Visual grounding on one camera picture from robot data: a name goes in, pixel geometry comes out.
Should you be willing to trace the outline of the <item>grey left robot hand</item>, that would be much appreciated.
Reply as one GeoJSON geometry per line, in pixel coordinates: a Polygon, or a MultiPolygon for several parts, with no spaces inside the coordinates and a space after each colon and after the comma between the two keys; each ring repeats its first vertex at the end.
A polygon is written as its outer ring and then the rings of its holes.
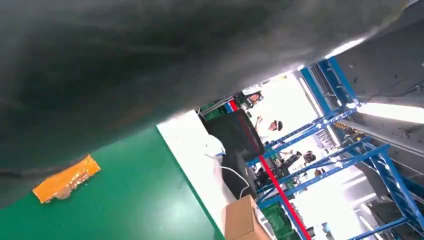
{"type": "Polygon", "coordinates": [[[103,146],[375,35],[406,0],[3,0],[0,206],[103,146]]]}

